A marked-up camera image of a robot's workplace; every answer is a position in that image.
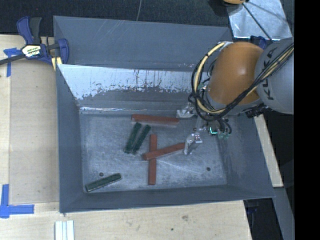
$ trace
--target robotic arm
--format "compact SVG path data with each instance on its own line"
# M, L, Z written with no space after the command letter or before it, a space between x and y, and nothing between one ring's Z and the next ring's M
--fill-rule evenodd
M219 50L208 69L206 61ZM202 74L209 78L202 81ZM294 114L294 40L286 38L264 48L246 41L220 42L194 69L189 109L181 117L198 116L195 132L188 136L184 153L202 143L200 132L228 139L229 116L245 113L249 118L266 110Z

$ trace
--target blue tape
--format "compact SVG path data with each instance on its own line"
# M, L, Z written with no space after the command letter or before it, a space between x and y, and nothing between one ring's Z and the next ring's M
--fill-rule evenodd
M9 184L2 185L0 218L8 219L10 215L34 214L34 204L9 205Z
M11 56L22 54L22 51L17 48L4 49L3 52L5 53L5 55L8 56L8 58L10 58ZM9 62L6 67L6 77L8 78L10 76L11 76L11 62Z

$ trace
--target blue clamp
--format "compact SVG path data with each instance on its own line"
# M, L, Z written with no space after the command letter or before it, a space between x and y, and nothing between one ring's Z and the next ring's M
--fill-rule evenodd
M17 48L4 49L3 52L5 53L5 55L8 56L8 58L10 58L12 55L16 56L16 55L22 54L22 51ZM6 77L8 78L10 76L11 76L11 62L8 62L8 65L6 67Z
M0 218L8 219L10 215L34 214L34 204L9 205L9 184L2 185Z
M20 50L17 50L16 48L4 50L4 53L8 58L0 60L0 65L8 63L7 77L11 75L10 63L23 58L27 60L42 61L53 66L53 56L50 55L50 50L53 49L59 49L57 53L59 53L59 57L63 64L68 62L69 44L65 38L61 38L57 43L51 45L41 43L41 38L39 37L39 26L41 20L41 17L25 16L17 21L16 27L19 35L22 36L25 41L25 46Z

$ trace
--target cable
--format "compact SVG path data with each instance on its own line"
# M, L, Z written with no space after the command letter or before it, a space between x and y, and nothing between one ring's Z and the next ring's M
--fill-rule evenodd
M270 35L268 35L268 33L265 31L265 29L259 24L259 22L257 21L257 19L253 16L253 14L249 11L248 7L245 6L245 4L242 4L243 7L247 10L247 12L251 15L251 17L253 18L253 20L255 21L255 23L259 26L259 28L263 31L263 33L265 33L265 35L270 39L271 42L272 41L272 37Z
M139 9L138 9L138 14L137 14L137 16L136 16L136 22L138 21L138 19L139 19L139 15L140 15L140 10L141 10L141 4L142 4L142 0L140 0L140 4L139 4Z

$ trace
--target clamp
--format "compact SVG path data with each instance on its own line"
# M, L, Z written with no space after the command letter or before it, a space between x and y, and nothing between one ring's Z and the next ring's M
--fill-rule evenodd
M67 63L69 58L68 41L65 38L61 38L57 43L49 45L47 39L46 45L41 43L41 39L39 37L39 26L41 20L41 17L25 16L17 21L17 30L19 35L23 37L25 46L20 49L18 55L0 60L0 65L25 58L27 60L45 62L53 66L55 69L56 58L50 55L50 50L57 48L60 50L58 60L63 64Z

